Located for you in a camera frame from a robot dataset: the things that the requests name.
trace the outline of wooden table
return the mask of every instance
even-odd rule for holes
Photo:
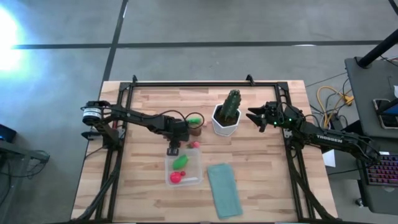
[[[116,103],[120,82],[104,82],[101,100]],[[288,81],[292,104],[310,114],[304,82]],[[170,188],[165,184],[164,157],[168,143],[146,128],[129,124],[115,204],[114,222],[288,222],[297,221],[287,168],[282,131],[268,126],[264,133],[246,116],[230,137],[217,136],[211,124],[214,105],[224,102],[231,87],[144,87],[135,88],[131,109],[147,114],[178,110],[200,112],[207,120],[199,137],[204,181],[200,185]],[[275,101],[270,87],[239,87],[243,114],[248,107]],[[179,118],[177,113],[168,115]],[[101,146],[92,141],[87,153]],[[98,193],[106,150],[84,163],[72,218],[78,217]],[[303,150],[310,188],[330,214],[337,217],[335,203],[319,149]],[[219,220],[206,167],[228,163],[233,166],[243,215]],[[305,201],[301,192],[303,209]],[[108,211],[105,201],[103,215]]]

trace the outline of gray floor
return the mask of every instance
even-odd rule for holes
[[[15,21],[13,44],[111,43],[121,3],[5,0],[0,13],[7,11]],[[397,22],[385,0],[130,0],[119,42],[381,40]],[[140,80],[242,80],[251,74],[257,80],[298,79],[310,84],[344,72],[345,58],[364,55],[373,47],[119,49],[109,79],[130,80],[136,74]],[[18,131],[18,144],[51,154],[43,172],[23,181],[9,223],[68,220],[87,145],[80,136],[87,130],[80,107],[97,99],[109,49],[0,53],[0,61],[9,62],[8,68],[0,63],[0,123]],[[397,47],[385,54],[393,55],[398,55]],[[345,80],[342,75],[307,88],[311,104],[319,107],[318,87],[339,90]],[[358,118],[355,106],[341,114],[349,122]],[[331,187],[340,218],[396,222],[395,216],[353,205],[359,196],[356,183],[333,180]]]

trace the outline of rgb keyboard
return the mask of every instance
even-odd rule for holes
[[[366,168],[366,175],[369,185],[398,187],[398,156],[381,156],[380,162]]]

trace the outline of clear plastic container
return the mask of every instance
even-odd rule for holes
[[[188,162],[183,169],[173,170],[173,162],[182,155],[187,155]],[[177,184],[171,182],[172,172],[185,172],[185,176]],[[201,167],[201,158],[199,149],[180,149],[178,156],[166,156],[165,158],[166,184],[171,187],[188,186],[200,184],[203,180],[203,171]]]

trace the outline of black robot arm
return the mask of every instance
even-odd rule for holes
[[[148,115],[119,105],[111,105],[107,101],[89,101],[83,108],[83,122],[97,129],[103,137],[104,146],[120,147],[121,144],[119,131],[109,126],[112,121],[137,124],[146,127],[150,132],[163,135],[170,141],[167,149],[169,156],[177,156],[180,141],[189,140],[188,124],[185,119],[162,114]]]
[[[373,164],[379,160],[379,148],[371,139],[356,133],[326,130],[306,121],[302,111],[286,104],[283,111],[282,103],[267,102],[260,108],[249,108],[254,114],[246,114],[264,132],[267,124],[281,127],[292,132],[289,139],[292,149],[303,149],[306,144],[313,144],[326,149],[348,152],[361,161]]]

